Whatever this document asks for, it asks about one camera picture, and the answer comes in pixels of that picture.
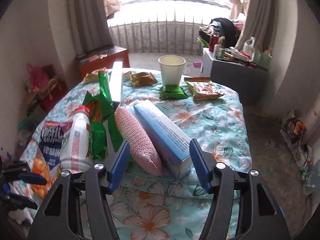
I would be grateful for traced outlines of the pink blue snack bag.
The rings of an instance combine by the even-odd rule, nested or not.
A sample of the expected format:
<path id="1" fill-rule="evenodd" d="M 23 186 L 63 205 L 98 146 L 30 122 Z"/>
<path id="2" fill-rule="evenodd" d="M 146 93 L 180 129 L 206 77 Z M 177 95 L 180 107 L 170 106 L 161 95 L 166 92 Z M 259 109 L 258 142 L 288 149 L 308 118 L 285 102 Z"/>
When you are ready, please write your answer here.
<path id="1" fill-rule="evenodd" d="M 43 200 L 61 172 L 60 153 L 65 143 L 65 134 L 72 122 L 46 121 L 40 133 L 32 172 L 43 176 L 46 185 L 31 185 L 33 192 Z"/>

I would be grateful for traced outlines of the white AD milk bottle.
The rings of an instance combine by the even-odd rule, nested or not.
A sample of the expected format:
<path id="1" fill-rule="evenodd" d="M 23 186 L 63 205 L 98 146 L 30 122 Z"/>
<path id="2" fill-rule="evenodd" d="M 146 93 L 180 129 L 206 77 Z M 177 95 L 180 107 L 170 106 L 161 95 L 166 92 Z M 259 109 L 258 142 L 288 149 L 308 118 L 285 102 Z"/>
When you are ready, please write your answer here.
<path id="1" fill-rule="evenodd" d="M 63 137 L 60 166 L 71 173 L 85 172 L 92 165 L 89 109 L 84 105 L 77 106 L 70 124 Z"/>

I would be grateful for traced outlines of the pink mesh sponge roll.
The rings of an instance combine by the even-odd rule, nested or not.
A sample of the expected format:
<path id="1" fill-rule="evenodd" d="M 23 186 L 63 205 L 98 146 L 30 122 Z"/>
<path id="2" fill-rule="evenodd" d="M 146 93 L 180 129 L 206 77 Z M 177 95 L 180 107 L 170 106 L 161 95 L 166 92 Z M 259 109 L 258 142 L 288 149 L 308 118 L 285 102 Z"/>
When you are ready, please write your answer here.
<path id="1" fill-rule="evenodd" d="M 134 161 L 149 174 L 162 176 L 161 158 L 137 118 L 127 108 L 118 106 L 115 119 L 119 132 L 130 145 Z"/>

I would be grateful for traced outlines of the blue white carton box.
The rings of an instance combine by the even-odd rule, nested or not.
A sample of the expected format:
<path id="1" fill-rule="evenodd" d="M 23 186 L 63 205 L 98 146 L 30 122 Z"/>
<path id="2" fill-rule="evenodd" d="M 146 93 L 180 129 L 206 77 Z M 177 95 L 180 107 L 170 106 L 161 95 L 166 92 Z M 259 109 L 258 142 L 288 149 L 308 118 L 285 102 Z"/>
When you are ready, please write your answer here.
<path id="1" fill-rule="evenodd" d="M 134 106 L 135 115 L 151 139 L 164 165 L 180 180 L 191 170 L 191 139 L 151 101 Z"/>

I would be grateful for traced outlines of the green snack bag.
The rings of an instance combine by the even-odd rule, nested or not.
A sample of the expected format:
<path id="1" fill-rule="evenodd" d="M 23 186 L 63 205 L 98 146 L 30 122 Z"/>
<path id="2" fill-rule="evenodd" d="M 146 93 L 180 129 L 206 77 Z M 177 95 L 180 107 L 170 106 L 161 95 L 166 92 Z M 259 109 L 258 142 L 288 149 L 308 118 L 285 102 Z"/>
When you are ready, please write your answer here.
<path id="1" fill-rule="evenodd" d="M 115 120 L 114 104 L 109 89 L 108 75 L 97 74 L 100 92 L 93 95 L 87 92 L 83 105 L 89 109 L 90 150 L 94 160 L 105 159 L 108 154 L 117 152 L 123 143 Z"/>

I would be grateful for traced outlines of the white power strip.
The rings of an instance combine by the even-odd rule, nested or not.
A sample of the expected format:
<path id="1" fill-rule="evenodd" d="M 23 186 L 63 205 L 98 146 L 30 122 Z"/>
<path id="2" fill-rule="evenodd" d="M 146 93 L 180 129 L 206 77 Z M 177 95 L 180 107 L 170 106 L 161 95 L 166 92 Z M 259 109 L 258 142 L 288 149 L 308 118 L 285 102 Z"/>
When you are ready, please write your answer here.
<path id="1" fill-rule="evenodd" d="M 313 158 L 312 148 L 304 139 L 307 127 L 294 111 L 288 112 L 281 121 L 280 134 L 298 166 L 300 180 L 306 181 L 312 170 Z"/>

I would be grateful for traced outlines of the grey side cabinet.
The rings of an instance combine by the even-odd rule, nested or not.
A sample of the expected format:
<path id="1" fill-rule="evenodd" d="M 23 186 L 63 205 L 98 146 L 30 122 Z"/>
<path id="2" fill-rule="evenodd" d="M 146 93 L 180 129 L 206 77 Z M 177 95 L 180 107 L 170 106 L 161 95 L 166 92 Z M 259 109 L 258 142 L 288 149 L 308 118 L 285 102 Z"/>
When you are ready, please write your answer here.
<path id="1" fill-rule="evenodd" d="M 208 48 L 203 48 L 201 76 L 236 91 L 243 105 L 254 106 L 263 96 L 269 74 L 259 68 L 218 60 Z"/>

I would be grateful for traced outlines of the red wooden nightstand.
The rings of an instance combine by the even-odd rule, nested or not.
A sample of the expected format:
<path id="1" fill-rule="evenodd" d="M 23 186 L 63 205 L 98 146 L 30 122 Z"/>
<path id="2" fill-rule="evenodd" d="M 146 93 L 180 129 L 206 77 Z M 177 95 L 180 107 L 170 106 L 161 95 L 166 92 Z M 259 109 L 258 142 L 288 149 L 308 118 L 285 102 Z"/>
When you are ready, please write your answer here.
<path id="1" fill-rule="evenodd" d="M 129 51 L 119 46 L 102 46 L 76 58 L 82 78 L 97 69 L 111 69 L 116 61 L 122 62 L 123 68 L 130 68 Z"/>

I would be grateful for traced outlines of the green plastic basket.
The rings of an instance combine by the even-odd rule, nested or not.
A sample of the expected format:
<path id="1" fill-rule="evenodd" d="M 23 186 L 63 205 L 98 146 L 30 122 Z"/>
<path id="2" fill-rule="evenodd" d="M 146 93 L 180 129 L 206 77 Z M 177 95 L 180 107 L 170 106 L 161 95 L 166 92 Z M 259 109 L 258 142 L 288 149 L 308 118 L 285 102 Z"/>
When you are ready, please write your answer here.
<path id="1" fill-rule="evenodd" d="M 253 52 L 252 62 L 260 68 L 265 70 L 269 69 L 270 62 L 272 60 L 271 56 L 266 55 L 265 53 L 260 52 L 259 50 L 255 49 Z"/>

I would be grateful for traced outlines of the gold snack wrapper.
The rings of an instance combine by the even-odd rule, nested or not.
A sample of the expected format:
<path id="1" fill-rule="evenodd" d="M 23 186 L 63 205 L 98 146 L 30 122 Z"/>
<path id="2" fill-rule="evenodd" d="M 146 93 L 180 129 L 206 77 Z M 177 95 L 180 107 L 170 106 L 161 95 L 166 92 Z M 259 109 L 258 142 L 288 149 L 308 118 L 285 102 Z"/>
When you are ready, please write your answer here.
<path id="1" fill-rule="evenodd" d="M 148 72 L 131 74 L 130 78 L 134 87 L 151 86 L 158 83 L 155 76 Z"/>

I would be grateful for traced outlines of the white paper cup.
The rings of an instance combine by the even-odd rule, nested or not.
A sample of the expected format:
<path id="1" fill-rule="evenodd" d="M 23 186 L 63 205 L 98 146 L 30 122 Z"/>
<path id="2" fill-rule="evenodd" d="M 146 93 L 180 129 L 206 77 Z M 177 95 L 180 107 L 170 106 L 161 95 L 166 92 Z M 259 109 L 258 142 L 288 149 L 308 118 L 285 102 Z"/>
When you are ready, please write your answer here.
<path id="1" fill-rule="evenodd" d="M 186 60 L 177 55 L 165 55 L 158 59 L 164 86 L 179 85 Z"/>

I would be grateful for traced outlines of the red thermos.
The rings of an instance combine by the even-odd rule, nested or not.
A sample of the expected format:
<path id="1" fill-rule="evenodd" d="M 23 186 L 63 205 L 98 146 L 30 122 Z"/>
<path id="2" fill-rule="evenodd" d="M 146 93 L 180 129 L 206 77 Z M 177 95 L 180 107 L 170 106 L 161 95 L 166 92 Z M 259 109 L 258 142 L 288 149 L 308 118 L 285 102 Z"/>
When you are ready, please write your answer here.
<path id="1" fill-rule="evenodd" d="M 213 52 L 216 44 L 219 43 L 219 36 L 212 35 L 209 39 L 209 51 Z"/>

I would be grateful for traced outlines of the black bag on cabinet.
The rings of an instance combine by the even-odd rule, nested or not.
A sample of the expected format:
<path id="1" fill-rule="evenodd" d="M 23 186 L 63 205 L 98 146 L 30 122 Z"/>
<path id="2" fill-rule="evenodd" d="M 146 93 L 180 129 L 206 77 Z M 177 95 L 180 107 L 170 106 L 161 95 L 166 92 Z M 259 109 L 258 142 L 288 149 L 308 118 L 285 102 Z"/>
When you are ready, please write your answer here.
<path id="1" fill-rule="evenodd" d="M 219 37 L 225 37 L 225 47 L 235 47 L 239 36 L 233 22 L 227 18 L 215 18 L 211 20 L 210 25 L 214 33 L 218 33 Z"/>

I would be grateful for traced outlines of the beige curtain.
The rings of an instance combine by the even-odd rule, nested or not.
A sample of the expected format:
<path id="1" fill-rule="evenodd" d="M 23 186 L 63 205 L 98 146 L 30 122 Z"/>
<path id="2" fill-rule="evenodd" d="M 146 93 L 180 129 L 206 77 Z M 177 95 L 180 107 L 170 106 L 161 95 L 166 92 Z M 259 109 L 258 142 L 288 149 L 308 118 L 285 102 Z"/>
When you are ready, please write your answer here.
<path id="1" fill-rule="evenodd" d="M 263 50 L 273 47 L 277 25 L 277 0 L 248 0 L 246 20 L 236 49 L 241 50 L 245 41 L 254 37 Z"/>

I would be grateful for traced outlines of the balcony railing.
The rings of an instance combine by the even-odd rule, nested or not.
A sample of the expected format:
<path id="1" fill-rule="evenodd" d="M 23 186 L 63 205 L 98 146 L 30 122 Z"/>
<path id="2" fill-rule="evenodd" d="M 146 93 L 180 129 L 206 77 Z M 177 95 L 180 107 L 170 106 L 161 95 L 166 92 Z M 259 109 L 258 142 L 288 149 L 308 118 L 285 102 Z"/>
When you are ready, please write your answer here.
<path id="1" fill-rule="evenodd" d="M 210 0 L 136 0 L 122 5 L 108 28 L 115 45 L 132 53 L 200 54 L 199 30 L 231 7 Z"/>

